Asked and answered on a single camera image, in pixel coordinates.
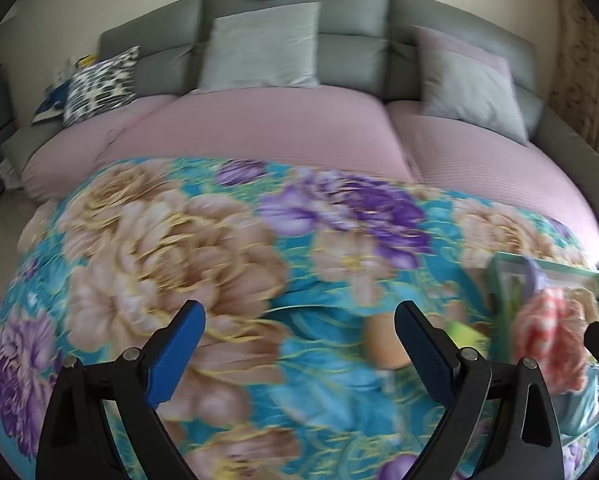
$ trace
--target bolt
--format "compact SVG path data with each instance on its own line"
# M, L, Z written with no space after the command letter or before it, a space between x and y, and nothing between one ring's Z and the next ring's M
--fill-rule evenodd
M461 356L466 361L477 361L477 358L479 357L479 354L477 353L477 350L475 350L474 348L464 348L461 351Z
M532 357L525 357L521 360L521 362L526 368L529 368L531 370L537 368L537 361L535 361Z
M139 348L128 348L127 350L124 350L124 353L122 354L122 356L124 357L124 359L126 361L134 361L135 359L137 359L139 357L139 354L140 354Z
M74 355L69 355L68 357L66 357L61 365L64 368L74 368L77 364L77 357L75 357Z

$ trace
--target gray leather sofa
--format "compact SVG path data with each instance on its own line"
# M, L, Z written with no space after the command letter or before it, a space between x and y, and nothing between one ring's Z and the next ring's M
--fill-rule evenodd
M322 4L318 76L322 84L366 92L385 102L419 100L413 25L441 30L508 60L531 141L580 189L599 223L599 157L535 95L529 42L468 12L433 0L180 0L104 32L100 59L140 44L139 96L185 94L196 87L213 21L249 10ZM59 121L23 128L2 145L21 172L62 129Z

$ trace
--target sofa backrest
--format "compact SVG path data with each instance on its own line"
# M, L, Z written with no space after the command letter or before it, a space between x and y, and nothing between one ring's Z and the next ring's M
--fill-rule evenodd
M196 87L216 18L305 2L321 2L317 66L321 83L385 101L419 100L413 25L430 27L508 60L527 128L534 134L543 106L534 94L533 45L434 0L180 0L104 32L100 58L140 45L137 93L184 94Z

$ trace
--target pink sofa cover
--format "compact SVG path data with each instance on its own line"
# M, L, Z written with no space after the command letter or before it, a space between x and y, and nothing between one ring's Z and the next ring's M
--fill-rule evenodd
M575 184L532 144L526 148L490 130L418 115L417 101L388 105L397 136L427 186L452 189L529 209L566 225L589 261L599 260L599 225Z
M22 171L24 189L40 202L66 197L94 171L98 158L125 128L175 99L174 95L142 97L59 132Z
M102 163L138 156L253 158L413 182L381 101L331 86L188 94L127 129Z

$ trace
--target red and white plaid cloth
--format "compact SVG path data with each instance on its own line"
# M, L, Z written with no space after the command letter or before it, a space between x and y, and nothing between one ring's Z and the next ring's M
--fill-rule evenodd
M589 353L583 305L561 288L545 288L531 297L513 322L515 362L532 357L551 394L581 392L587 383Z

